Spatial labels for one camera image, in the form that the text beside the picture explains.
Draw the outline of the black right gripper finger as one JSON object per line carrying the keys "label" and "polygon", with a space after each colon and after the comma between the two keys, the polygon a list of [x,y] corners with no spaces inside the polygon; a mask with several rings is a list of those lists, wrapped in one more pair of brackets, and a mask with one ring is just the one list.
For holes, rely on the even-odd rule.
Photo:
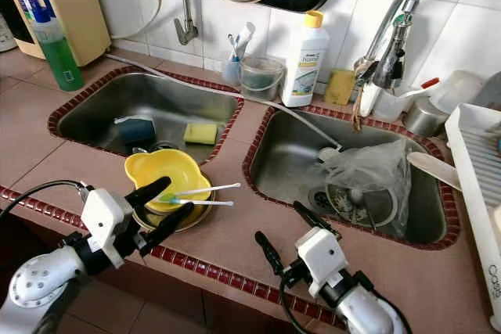
{"label": "black right gripper finger", "polygon": [[330,226],[330,224],[326,222],[322,216],[319,216],[319,214],[315,211],[308,209],[304,204],[301,204],[301,202],[294,201],[294,211],[296,211],[298,215],[303,218],[308,226],[327,230],[332,233],[336,239],[339,239],[339,232],[337,230],[333,229],[333,227]]}
{"label": "black right gripper finger", "polygon": [[282,262],[282,259],[280,259],[278,250],[272,245],[269,238],[261,231],[256,231],[254,233],[254,240],[261,247],[262,254],[264,254],[266,262],[271,266],[273,274],[283,277],[286,269],[285,264]]}

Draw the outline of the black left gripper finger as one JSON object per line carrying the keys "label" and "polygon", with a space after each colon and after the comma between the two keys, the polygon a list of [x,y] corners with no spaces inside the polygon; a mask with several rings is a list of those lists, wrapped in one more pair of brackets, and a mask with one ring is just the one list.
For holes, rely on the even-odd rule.
{"label": "black left gripper finger", "polygon": [[191,212],[193,212],[194,209],[196,209],[196,205],[194,204],[183,204],[175,212],[166,216],[165,219],[163,219],[161,223],[154,228],[154,230],[144,235],[144,241],[146,241],[146,244],[139,249],[139,256],[147,256],[168,236],[175,233],[178,226],[186,219],[187,216],[189,216]]}
{"label": "black left gripper finger", "polygon": [[125,201],[132,208],[144,207],[150,201],[160,197],[171,186],[171,178],[158,178],[146,186],[136,188],[135,191],[125,196]]}

